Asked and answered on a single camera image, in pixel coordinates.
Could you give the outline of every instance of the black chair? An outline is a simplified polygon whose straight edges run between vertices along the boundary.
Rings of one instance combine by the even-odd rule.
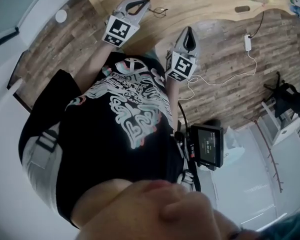
[[[298,116],[300,117],[300,93],[293,85],[286,83],[285,81],[282,81],[283,84],[280,86],[280,73],[277,72],[277,75],[278,79],[275,89],[271,88],[267,84],[263,85],[265,88],[273,92],[268,99],[264,100],[264,102],[266,103],[271,99],[275,99],[274,115],[276,118],[279,118],[284,112],[289,109],[292,109],[293,112],[298,114]]]

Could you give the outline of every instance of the digital display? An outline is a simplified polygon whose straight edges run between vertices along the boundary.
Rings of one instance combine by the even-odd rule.
[[[216,164],[216,134],[211,131],[198,131],[201,159]]]

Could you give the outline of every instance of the wooden table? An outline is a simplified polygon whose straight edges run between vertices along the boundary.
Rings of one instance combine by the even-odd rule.
[[[89,0],[99,15],[106,18],[122,0]],[[165,36],[181,31],[186,26],[205,19],[240,21],[254,18],[268,9],[281,9],[288,13],[289,0],[271,0],[263,6],[250,0],[151,0],[152,9],[167,8],[167,16],[157,18],[148,12],[124,50],[128,54],[143,54]],[[237,13],[236,7],[249,6],[250,11]]]

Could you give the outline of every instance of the wood grain surface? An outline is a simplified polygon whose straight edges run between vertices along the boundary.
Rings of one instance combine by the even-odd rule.
[[[90,0],[98,14],[106,18],[122,0]],[[149,12],[137,32],[123,47],[128,54],[143,54],[172,32],[202,20],[240,21],[254,18],[268,9],[289,10],[289,0],[270,0],[266,5],[250,0],[151,0],[152,9],[167,8],[167,16],[156,18]],[[236,7],[249,6],[250,11],[237,13]]]
[[[73,76],[95,51],[104,31],[104,23],[88,0],[71,0],[64,7],[67,20],[59,24],[52,18],[35,42],[26,51],[12,76],[25,85],[17,91],[30,107],[50,79],[59,70]],[[224,82],[255,68],[244,49],[243,35],[257,30],[262,15],[242,21],[201,20],[192,25],[200,39],[201,57],[195,72],[209,83]],[[171,32],[156,46],[163,65],[169,45],[179,31]],[[300,90],[300,19],[278,10],[267,10],[258,34],[252,39],[250,53],[258,62],[255,76],[239,76],[222,86],[208,86],[202,80],[190,86],[194,98],[181,101],[190,124],[212,118],[221,120],[224,127],[240,127],[247,123],[244,117],[257,116],[261,101],[270,93],[263,84],[274,84],[279,71],[287,81]],[[192,96],[184,83],[180,98]]]

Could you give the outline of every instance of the laminate flooring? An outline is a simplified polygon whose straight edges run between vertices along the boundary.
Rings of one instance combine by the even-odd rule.
[[[52,18],[47,23],[12,76],[12,83],[18,78],[25,81],[17,94],[30,108],[59,69],[73,76],[80,70],[104,33],[104,22],[88,0],[70,0],[63,9],[68,13],[67,20],[60,24]],[[219,19],[193,24],[201,46],[195,74],[210,84],[244,72],[252,74],[255,62],[245,52],[243,35],[254,33],[261,18],[259,14],[236,22]],[[156,45],[163,65],[167,49],[178,35],[173,32]],[[236,129],[248,123],[245,118],[258,116],[262,99],[270,95],[263,84],[275,84],[277,71],[300,90],[300,19],[278,9],[265,11],[261,28],[252,39],[250,56],[258,63],[253,76],[238,76],[223,85],[208,85],[202,79],[189,84],[195,96],[180,102],[190,124],[218,118],[222,126]],[[193,96],[187,84],[181,85],[181,99]]]

